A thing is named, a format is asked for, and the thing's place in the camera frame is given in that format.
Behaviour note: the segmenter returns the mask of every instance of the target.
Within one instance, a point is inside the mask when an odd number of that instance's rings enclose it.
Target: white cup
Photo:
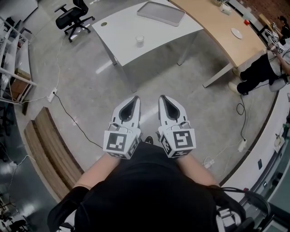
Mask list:
[[[136,36],[137,47],[142,48],[144,46],[144,36],[138,35]]]

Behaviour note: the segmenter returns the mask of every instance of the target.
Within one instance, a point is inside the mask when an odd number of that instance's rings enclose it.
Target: black office chair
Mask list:
[[[95,18],[93,16],[86,18],[84,20],[80,20],[80,17],[86,15],[89,9],[86,6],[86,4],[83,2],[83,0],[73,0],[73,3],[77,7],[73,7],[70,10],[66,10],[64,8],[66,6],[66,4],[64,4],[54,11],[54,12],[57,12],[58,10],[62,10],[64,12],[61,16],[59,16],[55,20],[55,22],[56,22],[56,25],[59,29],[64,29],[65,27],[70,26],[69,28],[65,29],[65,31],[64,31],[65,34],[68,34],[68,30],[72,29],[72,31],[69,35],[69,38],[68,38],[69,42],[72,42],[71,37],[78,27],[83,28],[83,29],[87,30],[88,33],[90,33],[91,30],[86,28],[85,26],[83,26],[82,23],[89,20],[89,19],[95,20]]]

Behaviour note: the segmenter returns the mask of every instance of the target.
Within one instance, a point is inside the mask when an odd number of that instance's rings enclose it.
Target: cardboard box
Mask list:
[[[31,76],[30,74],[28,74],[27,72],[17,68],[15,69],[15,74],[26,79],[26,80],[31,80]],[[11,84],[11,92],[12,92],[12,97],[14,99],[17,99],[19,94],[22,94],[23,91],[26,89],[26,87],[28,86],[28,83],[23,82],[19,79],[14,78],[13,83]]]

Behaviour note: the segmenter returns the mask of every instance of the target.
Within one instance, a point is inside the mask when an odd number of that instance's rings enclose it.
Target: red object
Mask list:
[[[248,26],[250,25],[250,21],[245,19],[244,24]]]

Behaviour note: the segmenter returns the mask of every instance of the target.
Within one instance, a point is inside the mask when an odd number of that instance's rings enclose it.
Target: gray tray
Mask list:
[[[138,11],[137,15],[170,24],[178,27],[185,11],[158,2],[146,2]]]

